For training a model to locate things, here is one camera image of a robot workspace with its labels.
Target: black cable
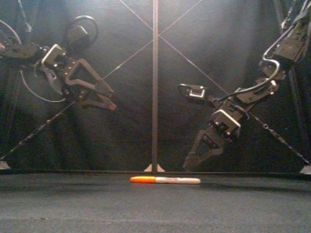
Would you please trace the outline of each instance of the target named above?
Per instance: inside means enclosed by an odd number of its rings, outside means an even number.
[[[93,24],[93,26],[95,26],[95,36],[93,36],[93,38],[92,38],[92,40],[91,40],[91,42],[89,42],[89,44],[88,44],[87,47],[91,47],[92,44],[95,43],[95,41],[97,40],[99,33],[100,33],[100,29],[99,29],[97,23],[96,23],[95,19],[91,16],[81,15],[81,16],[76,17],[74,20],[70,21],[69,24],[65,27],[65,32],[64,32],[62,39],[61,39],[61,46],[65,45],[65,39],[66,39],[68,31],[72,28],[73,24],[76,24],[78,21],[82,21],[82,20],[91,21],[92,24]]]

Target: vertical pole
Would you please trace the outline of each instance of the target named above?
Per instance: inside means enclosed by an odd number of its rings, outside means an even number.
[[[159,38],[159,7],[157,0],[153,0],[153,92],[152,92],[152,172],[157,171],[157,38]]]
[[[280,0],[275,0],[275,9],[276,9],[276,15],[277,15],[277,24],[279,24],[279,33],[281,34],[281,28],[280,24],[284,20],[283,12],[281,12],[281,4]],[[304,114],[303,114],[303,103],[301,103],[301,98],[300,98],[300,91],[297,87],[297,80],[296,80],[296,75],[295,75],[295,70],[293,68],[288,72],[288,79],[289,79],[289,84],[291,84],[291,94],[292,94],[292,99],[293,99],[293,104],[295,104],[295,112],[296,112],[296,120],[297,120],[297,127],[299,127],[299,133],[301,140],[304,141],[304,151],[303,154],[308,154],[311,151],[309,147],[309,138],[305,132],[305,119],[304,119]]]

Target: wire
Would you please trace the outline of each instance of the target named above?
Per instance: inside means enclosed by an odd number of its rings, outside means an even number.
[[[9,32],[14,36],[14,39],[17,40],[18,44],[21,44],[20,37],[18,37],[16,31],[13,30],[13,28],[2,20],[0,20],[0,23],[6,27],[6,29],[9,30]]]
[[[231,96],[236,96],[236,95],[244,94],[244,93],[247,93],[247,92],[249,92],[249,91],[257,90],[259,88],[261,88],[263,86],[265,86],[265,84],[268,84],[268,83],[273,80],[273,78],[275,78],[276,75],[277,75],[280,65],[279,65],[279,62],[277,62],[275,59],[267,58],[267,54],[269,53],[269,51],[272,50],[272,48],[276,46],[276,44],[279,43],[279,41],[284,38],[284,36],[288,34],[288,32],[289,32],[291,30],[292,30],[292,26],[291,26],[291,27],[287,29],[287,31],[281,34],[281,36],[279,37],[279,39],[276,40],[276,42],[268,47],[268,49],[265,50],[264,55],[263,55],[263,61],[264,61],[264,62],[273,63],[273,64],[276,65],[276,69],[275,69],[273,74],[272,74],[260,84],[257,84],[257,85],[255,85],[255,86],[252,86],[252,87],[249,87],[249,88],[244,88],[244,89],[241,89],[241,90],[233,92],[232,94],[229,94],[229,95],[227,95],[227,96],[219,98],[219,99],[217,99],[219,102],[223,102],[223,101],[224,101],[228,97],[231,97]]]

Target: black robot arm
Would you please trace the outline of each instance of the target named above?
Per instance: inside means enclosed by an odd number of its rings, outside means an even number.
[[[73,22],[85,17],[88,20],[92,19],[89,16],[78,16]],[[73,52],[77,47],[85,48],[89,45],[88,34],[81,26],[74,27],[69,32],[72,43],[68,50]],[[85,59],[68,56],[69,53],[58,45],[50,48],[34,43],[24,45],[16,37],[17,35],[9,37],[0,30],[0,61],[17,69],[33,66],[33,70],[42,71],[52,88],[65,99],[78,102],[82,106],[115,110],[116,106],[109,99],[113,90]],[[81,70],[87,71],[85,79],[77,78]]]
[[[304,58],[311,30],[309,8],[308,4],[265,51],[261,62],[264,74],[255,86],[239,88],[228,96],[215,98],[207,94],[203,86],[179,85],[180,92],[188,99],[208,103],[213,108],[208,128],[199,131],[187,155],[183,164],[185,170],[195,169],[208,157],[223,153],[224,145],[239,137],[240,125],[249,117],[249,110],[275,94],[292,66]]]

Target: dark wall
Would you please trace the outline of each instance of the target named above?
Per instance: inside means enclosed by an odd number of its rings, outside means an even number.
[[[28,16],[34,15],[32,41],[44,46],[61,42],[65,26],[77,16],[96,19],[99,39],[76,56],[105,78],[117,110],[73,105],[9,156],[12,166],[144,170],[152,163],[153,1],[41,0],[36,11],[32,1],[22,2]],[[80,24],[93,35],[92,24]],[[253,85],[261,55],[279,37],[273,1],[159,0],[159,34],[157,162],[167,171],[181,171],[211,109],[187,103],[177,85],[207,86],[215,96]],[[44,77],[33,77],[33,70],[25,71],[25,79],[37,94],[61,98]],[[21,88],[8,147],[68,104],[44,102]],[[289,79],[252,113],[295,147],[304,148]],[[237,142],[197,170],[289,172],[300,167],[300,160],[252,118]]]

